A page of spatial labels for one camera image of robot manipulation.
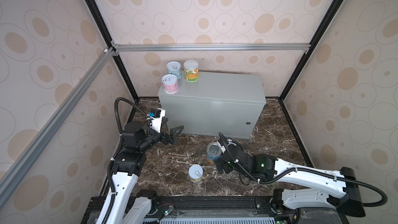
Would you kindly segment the pink label white-lid can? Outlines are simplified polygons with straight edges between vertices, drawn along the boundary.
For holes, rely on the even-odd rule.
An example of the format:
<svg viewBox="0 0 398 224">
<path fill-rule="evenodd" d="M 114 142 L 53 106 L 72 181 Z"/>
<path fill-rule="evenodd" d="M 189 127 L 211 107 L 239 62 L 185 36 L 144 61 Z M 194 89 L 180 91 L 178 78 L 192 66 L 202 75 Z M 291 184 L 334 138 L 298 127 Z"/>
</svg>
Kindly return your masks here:
<svg viewBox="0 0 398 224">
<path fill-rule="evenodd" d="M 174 94 L 178 92 L 178 78 L 173 74 L 167 74 L 162 77 L 162 85 L 165 93 Z"/>
</svg>

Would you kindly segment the teal label white-lid can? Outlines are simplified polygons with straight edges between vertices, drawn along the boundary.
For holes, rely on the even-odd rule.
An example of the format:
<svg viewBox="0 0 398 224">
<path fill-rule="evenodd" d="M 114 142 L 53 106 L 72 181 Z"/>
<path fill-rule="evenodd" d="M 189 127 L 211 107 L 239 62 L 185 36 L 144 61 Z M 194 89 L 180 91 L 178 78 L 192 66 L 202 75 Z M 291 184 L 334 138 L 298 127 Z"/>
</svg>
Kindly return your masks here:
<svg viewBox="0 0 398 224">
<path fill-rule="evenodd" d="M 179 62 L 169 62 L 166 68 L 169 74 L 175 75 L 177 79 L 181 78 L 181 64 Z"/>
</svg>

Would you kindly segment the green orange label can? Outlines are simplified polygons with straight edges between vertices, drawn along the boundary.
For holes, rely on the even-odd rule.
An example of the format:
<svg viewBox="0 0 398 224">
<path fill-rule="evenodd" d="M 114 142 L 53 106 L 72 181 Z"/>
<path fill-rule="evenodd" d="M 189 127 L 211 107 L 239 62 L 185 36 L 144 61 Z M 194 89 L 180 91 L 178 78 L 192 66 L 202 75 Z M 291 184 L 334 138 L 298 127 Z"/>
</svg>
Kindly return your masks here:
<svg viewBox="0 0 398 224">
<path fill-rule="evenodd" d="M 199 64 L 196 60 L 187 60 L 183 64 L 184 77 L 188 82 L 196 82 L 199 77 Z"/>
</svg>

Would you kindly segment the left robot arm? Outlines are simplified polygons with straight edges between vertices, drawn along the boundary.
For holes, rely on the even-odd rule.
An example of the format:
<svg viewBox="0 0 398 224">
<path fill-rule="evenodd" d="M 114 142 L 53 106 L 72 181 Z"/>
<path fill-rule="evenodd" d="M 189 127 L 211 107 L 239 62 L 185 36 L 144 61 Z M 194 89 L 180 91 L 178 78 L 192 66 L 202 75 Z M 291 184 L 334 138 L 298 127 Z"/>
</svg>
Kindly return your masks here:
<svg viewBox="0 0 398 224">
<path fill-rule="evenodd" d="M 146 162 L 146 151 L 155 144 L 175 144 L 184 126 L 170 133 L 156 131 L 140 121 L 131 121 L 122 129 L 122 148 L 108 165 L 109 192 L 97 219 L 98 224 L 143 224 L 147 215 L 158 211 L 158 196 L 154 190 L 141 190 L 126 212 L 131 193 Z"/>
</svg>

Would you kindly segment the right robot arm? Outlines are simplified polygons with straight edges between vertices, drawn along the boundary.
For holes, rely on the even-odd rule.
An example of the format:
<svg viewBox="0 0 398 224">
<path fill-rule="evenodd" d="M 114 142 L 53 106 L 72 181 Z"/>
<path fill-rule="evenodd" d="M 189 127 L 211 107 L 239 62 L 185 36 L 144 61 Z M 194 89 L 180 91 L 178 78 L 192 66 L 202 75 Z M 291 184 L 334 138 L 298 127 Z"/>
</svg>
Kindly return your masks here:
<svg viewBox="0 0 398 224">
<path fill-rule="evenodd" d="M 252 182 L 271 185 L 278 181 L 302 186 L 302 190 L 275 189 L 271 206 L 275 212 L 302 207 L 325 207 L 350 217 L 364 217 L 366 204 L 353 169 L 337 171 L 303 167 L 272 155 L 250 155 L 236 142 L 219 140 L 214 159 L 220 174 L 238 172 Z"/>
</svg>

